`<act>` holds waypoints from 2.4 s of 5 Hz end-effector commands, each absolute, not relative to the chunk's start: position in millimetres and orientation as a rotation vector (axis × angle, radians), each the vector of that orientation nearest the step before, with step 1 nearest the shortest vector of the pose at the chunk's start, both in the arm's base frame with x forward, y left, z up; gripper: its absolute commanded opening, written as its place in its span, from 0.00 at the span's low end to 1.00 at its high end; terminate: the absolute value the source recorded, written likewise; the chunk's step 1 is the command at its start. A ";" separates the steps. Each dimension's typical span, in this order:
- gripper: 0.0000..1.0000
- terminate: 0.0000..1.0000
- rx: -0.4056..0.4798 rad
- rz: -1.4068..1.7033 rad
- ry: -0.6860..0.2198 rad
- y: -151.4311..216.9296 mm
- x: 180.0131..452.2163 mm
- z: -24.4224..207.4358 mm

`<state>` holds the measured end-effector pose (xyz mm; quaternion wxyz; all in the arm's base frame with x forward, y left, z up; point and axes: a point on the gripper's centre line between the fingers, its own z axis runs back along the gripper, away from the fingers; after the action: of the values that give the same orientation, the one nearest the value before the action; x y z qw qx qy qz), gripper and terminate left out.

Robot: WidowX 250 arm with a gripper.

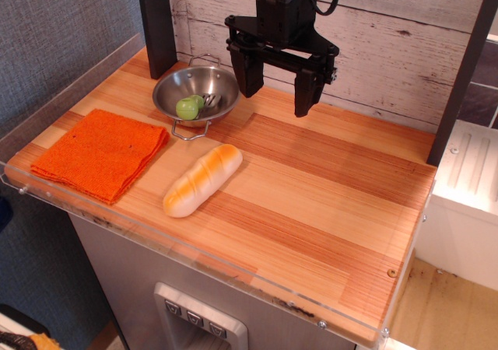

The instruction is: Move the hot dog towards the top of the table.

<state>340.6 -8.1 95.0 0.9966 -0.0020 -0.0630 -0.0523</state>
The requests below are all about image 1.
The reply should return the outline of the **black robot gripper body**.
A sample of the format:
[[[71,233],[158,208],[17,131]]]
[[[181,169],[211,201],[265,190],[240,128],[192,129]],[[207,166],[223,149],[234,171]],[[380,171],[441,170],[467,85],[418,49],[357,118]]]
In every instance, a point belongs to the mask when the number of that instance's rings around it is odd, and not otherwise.
[[[327,84],[336,79],[334,66],[339,49],[314,28],[316,15],[328,16],[338,6],[331,0],[322,11],[317,0],[256,0],[256,16],[225,18],[230,37],[227,49],[234,44],[257,51],[265,63],[297,73],[305,68],[327,74]]]

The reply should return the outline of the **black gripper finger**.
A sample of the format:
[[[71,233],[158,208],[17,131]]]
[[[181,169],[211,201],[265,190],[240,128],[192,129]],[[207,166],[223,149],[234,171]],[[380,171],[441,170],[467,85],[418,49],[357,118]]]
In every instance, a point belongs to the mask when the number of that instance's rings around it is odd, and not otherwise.
[[[229,46],[233,71],[240,92],[252,97],[264,85],[264,62],[257,51],[248,51],[234,44]]]
[[[305,68],[297,72],[294,82],[296,117],[307,116],[312,106],[319,102],[327,80],[324,72]]]

